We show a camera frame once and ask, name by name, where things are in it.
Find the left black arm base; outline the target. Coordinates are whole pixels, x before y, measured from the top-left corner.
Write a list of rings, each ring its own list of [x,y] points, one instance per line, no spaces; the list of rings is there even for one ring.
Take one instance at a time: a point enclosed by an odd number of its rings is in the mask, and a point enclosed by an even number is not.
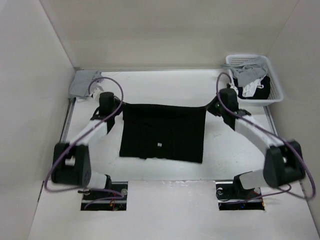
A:
[[[128,197],[128,182],[113,182],[110,189],[114,192],[102,192],[96,190],[79,190],[82,195],[80,210],[81,211],[126,211]]]

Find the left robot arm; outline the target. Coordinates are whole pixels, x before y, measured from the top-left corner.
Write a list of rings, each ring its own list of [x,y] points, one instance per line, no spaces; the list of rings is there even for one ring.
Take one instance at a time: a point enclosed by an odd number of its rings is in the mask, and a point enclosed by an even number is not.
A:
[[[112,92],[99,95],[99,106],[88,125],[70,142],[60,142],[54,147],[51,181],[78,188],[95,189],[100,199],[112,195],[112,180],[109,175],[91,168],[90,147],[105,137],[121,113],[121,100]]]

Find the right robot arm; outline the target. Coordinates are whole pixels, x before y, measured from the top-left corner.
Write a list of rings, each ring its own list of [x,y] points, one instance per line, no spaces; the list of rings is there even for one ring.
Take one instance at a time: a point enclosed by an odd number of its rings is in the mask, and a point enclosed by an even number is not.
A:
[[[225,193],[229,199],[246,200],[259,187],[279,189],[281,186],[303,180],[306,165],[300,144],[287,142],[261,126],[245,109],[240,109],[236,91],[223,88],[207,109],[222,117],[223,122],[236,133],[244,136],[264,155],[263,168],[236,175]]]

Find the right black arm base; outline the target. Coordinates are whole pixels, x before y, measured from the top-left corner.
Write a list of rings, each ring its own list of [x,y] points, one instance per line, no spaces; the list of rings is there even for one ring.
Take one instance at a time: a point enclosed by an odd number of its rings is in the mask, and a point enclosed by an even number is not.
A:
[[[220,211],[264,211],[265,206],[262,198],[261,189],[237,189],[232,181],[217,181],[216,198]]]

